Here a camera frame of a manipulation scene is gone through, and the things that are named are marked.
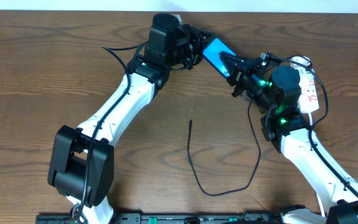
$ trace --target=black bracket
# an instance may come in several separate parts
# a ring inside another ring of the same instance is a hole
[[[81,129],[62,126],[55,136],[50,160],[48,184],[64,196],[81,200],[85,181],[86,161],[75,155],[88,149],[90,137]],[[107,139],[95,140],[89,168],[89,183],[85,205],[99,205],[109,192],[114,178],[114,147]]]
[[[358,200],[350,203],[339,200],[337,204],[329,209],[326,223],[358,224]]]
[[[146,77],[150,83],[155,84],[154,96],[161,90],[169,79],[170,69],[146,61],[145,57],[138,55],[128,64],[129,73],[136,73]]]
[[[278,153],[281,153],[281,138],[283,136],[289,135],[291,131],[310,127],[299,109],[286,115],[268,114],[261,117],[260,123],[266,141],[272,142]]]

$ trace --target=power strip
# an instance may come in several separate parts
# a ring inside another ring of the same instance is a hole
[[[305,58],[296,56],[291,58],[291,60],[301,63],[304,66],[309,66],[310,62]],[[301,86],[302,92],[298,100],[298,108],[300,109],[301,113],[309,114],[318,110],[319,106],[316,86],[314,85],[314,76],[309,71],[306,71],[306,69],[302,66],[291,63],[291,67],[297,69],[301,77],[299,86]]]

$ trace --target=black cable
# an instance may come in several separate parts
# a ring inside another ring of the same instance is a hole
[[[85,214],[81,214],[81,218],[84,220],[83,224],[88,224],[88,219],[86,219]]]
[[[138,44],[138,45],[135,45],[135,46],[132,46],[132,47],[124,47],[124,48],[120,48],[120,49],[115,49],[115,48],[112,48],[112,47],[106,47],[106,46],[104,46],[103,48],[104,49],[109,49],[109,50],[131,50],[131,49],[135,49],[135,48],[137,48],[138,46],[140,46],[140,45],[142,45],[142,44]]]
[[[276,60],[281,60],[283,62],[289,62],[289,63],[294,63],[296,65],[299,65],[303,68],[305,68],[307,71],[309,71],[314,77],[315,79],[317,79],[317,82],[320,84],[321,89],[323,90],[324,93],[324,100],[325,100],[325,112],[322,115],[322,117],[320,117],[317,121],[315,121],[309,129],[309,141],[311,144],[311,147],[314,149],[314,151],[316,152],[316,154],[318,155],[318,157],[322,160],[322,162],[328,167],[328,169],[344,184],[345,188],[348,188],[352,194],[354,194],[357,198],[358,198],[358,192],[351,186],[351,183],[346,180],[325,158],[324,156],[320,153],[319,149],[317,148],[317,144],[315,144],[312,140],[311,134],[313,132],[314,127],[320,122],[322,121],[328,114],[328,97],[327,97],[327,91],[322,83],[322,81],[319,79],[319,77],[307,66],[302,65],[301,63],[298,62],[294,62],[292,60],[288,60],[288,59],[284,59],[284,58],[278,58],[278,57],[274,57],[272,56],[273,59]]]
[[[245,91],[243,91],[240,94],[241,98],[243,98],[245,101],[251,102],[252,100],[250,98],[246,97],[243,93],[245,93]],[[262,107],[260,107],[260,105],[258,105],[258,104],[256,104],[256,105],[258,106],[259,111],[260,111],[261,114],[264,114],[266,112]]]
[[[250,178],[249,181],[248,181],[248,184],[247,184],[245,187],[240,188],[240,189],[229,190],[229,191],[227,191],[227,192],[223,192],[223,193],[219,193],[219,194],[209,194],[209,193],[207,193],[207,192],[203,189],[203,187],[201,186],[201,184],[200,184],[200,182],[199,182],[199,180],[198,180],[196,171],[194,170],[193,163],[191,162],[191,157],[190,157],[190,136],[191,136],[191,125],[192,125],[192,123],[193,123],[193,120],[190,120],[190,122],[189,122],[189,138],[188,138],[188,140],[187,140],[187,158],[189,159],[189,163],[190,163],[191,169],[193,170],[194,177],[195,177],[195,179],[196,179],[196,181],[197,181],[198,187],[199,187],[200,190],[201,190],[205,195],[207,195],[207,196],[217,197],[217,196],[222,196],[222,195],[231,194],[231,193],[234,193],[234,192],[240,192],[240,191],[242,191],[242,190],[247,189],[247,188],[249,187],[249,185],[251,184],[252,179],[254,178],[254,175],[255,175],[255,173],[256,173],[256,170],[258,169],[261,151],[260,151],[260,146],[259,146],[258,139],[257,139],[256,134],[255,134],[255,131],[254,131],[254,127],[252,126],[251,117],[250,117],[250,115],[249,115],[249,110],[250,110],[250,108],[251,108],[251,104],[252,104],[252,102],[249,102],[249,106],[248,106],[248,120],[249,120],[249,124],[250,124],[250,126],[251,126],[252,134],[254,135],[254,138],[255,138],[255,141],[256,141],[256,145],[258,145],[259,155],[258,155],[258,160],[257,160],[257,162],[256,162],[254,171],[252,172],[251,178]]]
[[[127,50],[128,49],[134,49],[137,46],[138,45],[136,45],[135,47],[127,47],[127,48],[124,48],[124,49],[127,49]],[[129,88],[131,87],[131,77],[129,76],[128,68],[125,66],[124,62],[110,48],[108,48],[106,46],[102,46],[102,48],[104,50],[107,50],[110,54],[112,54],[118,60],[118,62],[122,65],[122,67],[124,68],[125,74],[127,76],[127,88],[124,90],[122,95],[117,99],[117,101],[107,110],[107,112],[102,116],[102,118],[96,123],[96,127],[95,127],[95,129],[93,131],[93,134],[92,134],[92,137],[90,139],[88,155],[86,156],[85,181],[84,181],[83,195],[82,195],[80,205],[76,204],[71,209],[70,220],[72,220],[72,221],[77,221],[81,217],[82,211],[84,209],[86,195],[87,195],[87,189],[88,189],[89,176],[90,176],[91,157],[92,157],[92,153],[93,153],[93,146],[94,146],[94,140],[96,138],[96,135],[97,135],[100,127],[102,126],[104,120],[111,113],[111,111],[118,105],[118,103],[127,95],[127,93],[129,93]]]

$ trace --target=smartphone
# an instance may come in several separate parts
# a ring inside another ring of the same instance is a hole
[[[224,78],[229,78],[230,73],[222,61],[220,56],[221,52],[236,56],[236,54],[230,50],[226,44],[219,40],[219,38],[215,38],[204,49],[203,56]]]

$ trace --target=wood grain surface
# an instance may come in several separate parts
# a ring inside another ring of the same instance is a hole
[[[76,127],[88,119],[122,80],[121,66],[101,45],[146,41],[154,14],[0,11],[0,223],[68,213],[69,201],[47,183],[53,138],[63,124]],[[358,15],[180,14],[245,57],[268,50],[310,57],[329,96],[328,117],[316,132],[358,180]],[[119,56],[127,62],[132,54]],[[191,156],[208,192],[245,185],[257,158],[248,104],[231,92],[205,61],[191,71],[172,72],[118,142],[110,204],[145,213],[240,213],[300,203],[317,212],[305,178],[264,140],[256,106],[251,117],[262,160],[252,185],[223,197],[201,193],[186,157],[189,119]]]

